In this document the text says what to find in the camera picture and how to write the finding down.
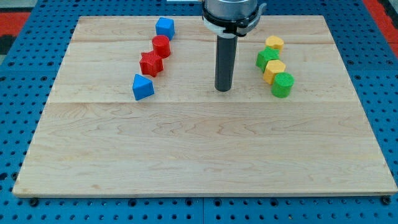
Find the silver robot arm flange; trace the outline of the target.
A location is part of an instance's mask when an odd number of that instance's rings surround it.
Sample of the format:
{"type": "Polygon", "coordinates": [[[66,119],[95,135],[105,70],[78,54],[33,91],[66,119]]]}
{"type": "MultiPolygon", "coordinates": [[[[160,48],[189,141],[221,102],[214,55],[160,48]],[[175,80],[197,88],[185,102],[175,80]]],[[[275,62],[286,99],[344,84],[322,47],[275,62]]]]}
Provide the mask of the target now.
{"type": "Polygon", "coordinates": [[[266,7],[258,0],[204,0],[202,20],[221,38],[244,37],[257,26],[266,7]]]}

